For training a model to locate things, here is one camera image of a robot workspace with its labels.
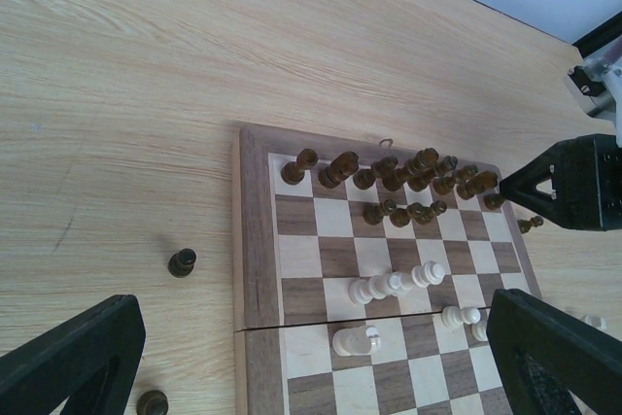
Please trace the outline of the dark pawn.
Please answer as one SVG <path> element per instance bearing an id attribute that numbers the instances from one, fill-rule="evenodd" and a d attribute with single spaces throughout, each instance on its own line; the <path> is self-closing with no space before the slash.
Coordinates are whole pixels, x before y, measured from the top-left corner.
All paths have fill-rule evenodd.
<path id="1" fill-rule="evenodd" d="M 192 273 L 196 259 L 196 252 L 193 249 L 182 249 L 169 259 L 168 271 L 176 278 L 187 277 Z"/>

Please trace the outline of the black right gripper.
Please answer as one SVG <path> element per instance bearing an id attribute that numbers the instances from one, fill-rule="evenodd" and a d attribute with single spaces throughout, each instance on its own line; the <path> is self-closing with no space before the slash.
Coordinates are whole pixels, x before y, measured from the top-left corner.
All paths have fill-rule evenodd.
<path id="1" fill-rule="evenodd" d="M 499 189 L 565 229 L 620 229 L 621 149 L 613 135 L 563 140 L 503 178 Z"/>

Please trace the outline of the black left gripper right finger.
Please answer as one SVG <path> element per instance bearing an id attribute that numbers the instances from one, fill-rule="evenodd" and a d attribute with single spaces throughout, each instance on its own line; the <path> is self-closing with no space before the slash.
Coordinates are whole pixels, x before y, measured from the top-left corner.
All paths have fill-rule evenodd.
<path id="1" fill-rule="evenodd" d="M 515 414 L 621 412 L 621 342 L 519 289 L 495 290 L 486 333 Z"/>

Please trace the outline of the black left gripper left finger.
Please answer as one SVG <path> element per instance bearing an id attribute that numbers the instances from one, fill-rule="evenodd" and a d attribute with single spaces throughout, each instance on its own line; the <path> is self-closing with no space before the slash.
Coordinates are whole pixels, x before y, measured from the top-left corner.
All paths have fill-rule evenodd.
<path id="1" fill-rule="evenodd" d="M 1 412 L 122 414 L 145 339 L 137 297 L 106 298 L 1 357 Z"/>

